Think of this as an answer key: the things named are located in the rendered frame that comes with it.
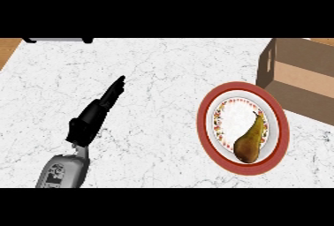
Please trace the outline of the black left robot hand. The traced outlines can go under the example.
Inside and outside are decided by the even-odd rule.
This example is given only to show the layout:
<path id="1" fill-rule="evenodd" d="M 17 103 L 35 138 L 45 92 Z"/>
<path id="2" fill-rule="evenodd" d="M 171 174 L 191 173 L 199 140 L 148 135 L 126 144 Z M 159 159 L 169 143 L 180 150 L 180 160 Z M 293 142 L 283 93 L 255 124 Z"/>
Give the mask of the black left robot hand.
<path id="1" fill-rule="evenodd" d="M 126 76 L 117 79 L 103 98 L 91 102 L 80 116 L 70 121 L 70 132 L 66 140 L 80 147 L 88 147 L 95 139 L 107 119 L 107 113 L 125 92 L 125 79 Z"/>

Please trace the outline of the olive brown squash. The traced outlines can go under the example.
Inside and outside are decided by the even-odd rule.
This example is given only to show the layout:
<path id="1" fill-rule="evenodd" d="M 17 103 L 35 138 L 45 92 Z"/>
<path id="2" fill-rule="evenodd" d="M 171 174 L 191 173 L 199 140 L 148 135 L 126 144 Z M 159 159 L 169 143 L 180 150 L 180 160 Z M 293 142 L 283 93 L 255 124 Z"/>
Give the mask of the olive brown squash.
<path id="1" fill-rule="evenodd" d="M 234 155 L 245 163 L 256 162 L 261 154 L 264 116 L 256 114 L 253 126 L 234 143 Z"/>

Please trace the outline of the red rimmed white plate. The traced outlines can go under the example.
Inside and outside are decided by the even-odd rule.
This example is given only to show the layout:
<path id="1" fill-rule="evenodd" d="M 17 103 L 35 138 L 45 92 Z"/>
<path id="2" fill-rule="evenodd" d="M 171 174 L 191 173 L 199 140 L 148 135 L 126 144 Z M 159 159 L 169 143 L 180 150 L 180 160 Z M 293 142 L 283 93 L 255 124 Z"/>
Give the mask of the red rimmed white plate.
<path id="1" fill-rule="evenodd" d="M 252 128 L 256 114 L 264 116 L 261 154 L 256 162 L 245 163 L 234 155 L 234 143 Z M 290 140 L 284 110 L 252 83 L 230 82 L 209 92 L 197 112 L 197 133 L 208 155 L 233 173 L 261 175 L 284 158 Z"/>

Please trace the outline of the brown cardboard box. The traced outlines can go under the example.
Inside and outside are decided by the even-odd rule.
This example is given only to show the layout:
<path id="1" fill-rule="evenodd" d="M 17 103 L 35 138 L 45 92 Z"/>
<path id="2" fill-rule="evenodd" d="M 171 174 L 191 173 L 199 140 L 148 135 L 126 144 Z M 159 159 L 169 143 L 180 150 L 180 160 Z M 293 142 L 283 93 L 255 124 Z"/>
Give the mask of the brown cardboard box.
<path id="1" fill-rule="evenodd" d="M 334 126 L 334 46 L 273 38 L 259 58 L 256 85 L 286 110 Z"/>

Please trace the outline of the grey appliance with black feet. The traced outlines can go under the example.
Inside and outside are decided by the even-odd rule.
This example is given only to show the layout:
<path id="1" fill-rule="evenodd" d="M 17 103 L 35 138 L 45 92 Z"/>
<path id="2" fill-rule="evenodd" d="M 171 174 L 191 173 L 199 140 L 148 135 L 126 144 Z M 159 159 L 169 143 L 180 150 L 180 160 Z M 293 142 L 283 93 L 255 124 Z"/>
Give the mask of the grey appliance with black feet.
<path id="1" fill-rule="evenodd" d="M 82 41 L 83 43 L 92 43 L 95 38 L 23 38 L 27 43 L 36 43 L 38 41 Z"/>

